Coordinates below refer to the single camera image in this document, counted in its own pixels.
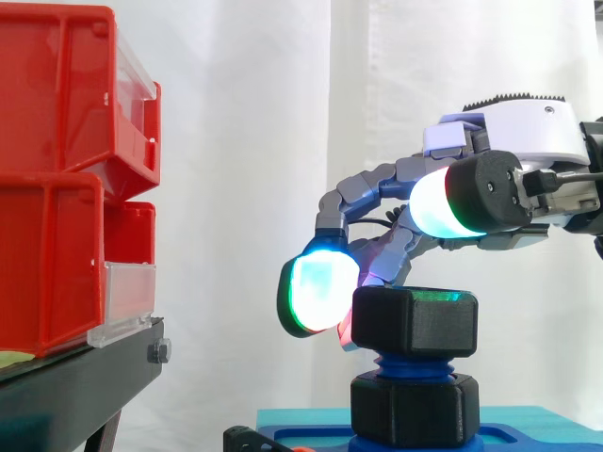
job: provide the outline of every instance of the black hexagonal block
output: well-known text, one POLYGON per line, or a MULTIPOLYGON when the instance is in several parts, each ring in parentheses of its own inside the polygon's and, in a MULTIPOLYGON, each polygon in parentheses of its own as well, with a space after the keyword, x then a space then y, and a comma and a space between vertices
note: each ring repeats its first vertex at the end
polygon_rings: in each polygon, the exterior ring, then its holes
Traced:
POLYGON ((480 428, 478 383, 382 379, 378 371, 351 383, 351 427, 358 436, 397 448, 460 447, 480 428))
POLYGON ((407 357, 471 356, 478 346, 478 301, 453 290, 360 287, 353 295, 351 340, 407 357))

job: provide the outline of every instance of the screw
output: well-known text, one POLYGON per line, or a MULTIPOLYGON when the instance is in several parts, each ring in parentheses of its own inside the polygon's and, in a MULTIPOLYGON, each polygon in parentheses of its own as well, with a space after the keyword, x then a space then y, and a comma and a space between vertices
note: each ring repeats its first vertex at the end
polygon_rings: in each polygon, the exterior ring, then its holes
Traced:
POLYGON ((153 348, 153 363, 165 364, 170 361, 171 340, 167 337, 157 339, 153 348))

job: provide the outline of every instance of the white curtain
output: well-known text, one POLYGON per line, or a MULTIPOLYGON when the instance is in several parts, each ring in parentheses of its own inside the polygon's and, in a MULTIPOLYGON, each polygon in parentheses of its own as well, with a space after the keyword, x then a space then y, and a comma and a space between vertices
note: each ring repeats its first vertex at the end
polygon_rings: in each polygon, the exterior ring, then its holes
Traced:
MULTIPOLYGON (((173 342, 123 411, 119 452, 218 451, 257 409, 349 403, 372 353, 343 353, 332 331, 291 338, 275 310, 281 265, 337 181, 417 152, 442 114, 499 93, 565 95, 581 119, 603 116, 590 0, 106 3, 163 86, 162 183, 143 198, 173 342)), ((430 252, 409 283, 478 296, 480 350, 455 365, 482 404, 603 428, 602 269, 591 237, 555 231, 524 250, 430 252)))

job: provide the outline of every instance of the robotic hand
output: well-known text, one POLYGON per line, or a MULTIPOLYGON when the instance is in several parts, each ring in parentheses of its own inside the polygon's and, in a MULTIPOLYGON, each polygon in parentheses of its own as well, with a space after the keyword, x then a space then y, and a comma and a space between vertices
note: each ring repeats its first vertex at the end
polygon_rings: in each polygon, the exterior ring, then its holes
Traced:
POLYGON ((316 233, 283 267, 277 308, 305 337, 337 326, 350 338, 358 286, 402 286, 411 260, 441 247, 511 250, 547 238, 550 224, 597 235, 603 257, 603 122, 579 123, 563 98, 497 96, 442 117, 423 152, 349 177, 320 200, 316 233), (363 218, 383 198, 406 201, 390 222, 363 218), (348 243, 348 228, 377 222, 381 237, 348 243))

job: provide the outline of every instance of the stacked plastic bins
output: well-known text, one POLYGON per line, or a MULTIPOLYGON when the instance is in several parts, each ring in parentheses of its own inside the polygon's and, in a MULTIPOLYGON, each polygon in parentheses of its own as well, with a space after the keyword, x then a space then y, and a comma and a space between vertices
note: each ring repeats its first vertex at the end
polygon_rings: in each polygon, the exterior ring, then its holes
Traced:
POLYGON ((150 327, 159 85, 103 7, 0 3, 0 366, 150 327))

